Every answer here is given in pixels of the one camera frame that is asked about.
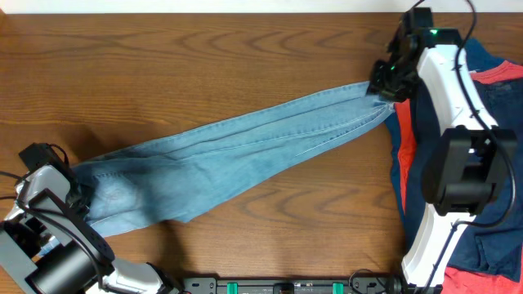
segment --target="red fabric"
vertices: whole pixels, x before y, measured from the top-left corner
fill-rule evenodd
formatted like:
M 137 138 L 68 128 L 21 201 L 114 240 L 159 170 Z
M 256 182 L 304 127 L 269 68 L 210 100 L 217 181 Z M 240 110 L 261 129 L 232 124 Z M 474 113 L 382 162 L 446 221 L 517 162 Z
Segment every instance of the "red fabric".
M 473 80 L 482 84 L 493 84 L 516 78 L 523 78 L 523 66 L 514 65 L 504 61 L 500 66 L 481 73 L 471 73 Z M 416 153 L 416 140 L 413 135 L 410 102 L 396 103 L 396 113 L 400 122 L 401 144 L 398 150 L 398 161 L 400 163 L 400 192 L 401 206 L 405 211 L 407 181 L 409 179 L 409 169 Z M 521 254 L 521 279 L 523 282 L 523 252 Z M 523 283 L 515 283 L 503 276 L 493 276 L 488 274 L 477 274 L 461 271 L 447 267 L 445 269 L 445 280 L 443 282 L 442 294 L 521 294 L 523 293 Z

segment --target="wooden tabletop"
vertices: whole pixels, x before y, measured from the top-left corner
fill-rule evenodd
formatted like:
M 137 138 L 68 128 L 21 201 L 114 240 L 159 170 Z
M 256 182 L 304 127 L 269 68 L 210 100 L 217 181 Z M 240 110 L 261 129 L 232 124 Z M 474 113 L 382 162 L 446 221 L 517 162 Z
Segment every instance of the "wooden tabletop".
M 0 170 L 32 142 L 73 162 L 368 79 L 398 14 L 7 16 L 0 28 Z M 468 14 L 440 14 L 465 29 Z M 474 35 L 523 60 L 523 15 L 482 14 Z M 176 276 L 347 276 L 405 254 L 381 125 L 188 224 L 108 238 L 117 256 Z M 0 179 L 0 194 L 13 193 Z M 0 203 L 5 216 L 11 202 Z M 18 292 L 2 270 L 0 292 Z

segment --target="white background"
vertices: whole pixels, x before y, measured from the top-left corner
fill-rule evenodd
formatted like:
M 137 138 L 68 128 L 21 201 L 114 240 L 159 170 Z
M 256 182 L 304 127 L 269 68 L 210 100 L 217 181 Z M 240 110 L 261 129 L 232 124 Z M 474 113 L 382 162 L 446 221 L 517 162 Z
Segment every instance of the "white background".
M 403 12 L 415 0 L 0 0 L 5 13 Z M 482 12 L 523 12 L 523 0 L 473 0 Z M 464 0 L 426 0 L 435 12 L 469 11 Z

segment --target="green tape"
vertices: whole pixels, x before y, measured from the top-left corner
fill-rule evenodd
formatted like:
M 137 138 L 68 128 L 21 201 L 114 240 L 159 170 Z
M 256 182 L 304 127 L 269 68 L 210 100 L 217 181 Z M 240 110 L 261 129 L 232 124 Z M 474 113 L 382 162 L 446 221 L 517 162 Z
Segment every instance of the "green tape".
M 333 283 L 333 294 L 343 294 L 343 283 Z
M 238 294 L 238 284 L 227 283 L 227 294 Z

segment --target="light blue denim pants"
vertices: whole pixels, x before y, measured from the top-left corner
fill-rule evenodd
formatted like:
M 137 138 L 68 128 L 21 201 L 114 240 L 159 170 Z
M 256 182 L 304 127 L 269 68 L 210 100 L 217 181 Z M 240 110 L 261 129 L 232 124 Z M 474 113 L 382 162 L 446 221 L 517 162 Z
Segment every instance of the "light blue denim pants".
M 81 163 L 74 171 L 92 198 L 86 221 L 102 236 L 190 221 L 383 122 L 393 105 L 367 95 L 368 85 L 321 91 Z

